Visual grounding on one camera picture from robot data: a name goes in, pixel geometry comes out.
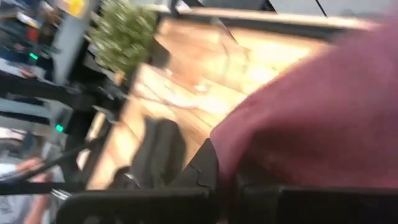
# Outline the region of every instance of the green plant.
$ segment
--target green plant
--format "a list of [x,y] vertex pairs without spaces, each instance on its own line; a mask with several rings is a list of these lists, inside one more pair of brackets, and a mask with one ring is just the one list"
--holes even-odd
[[105,1],[101,10],[98,26],[89,33],[96,61],[104,68],[126,73],[147,55],[155,34],[155,13],[128,0]]

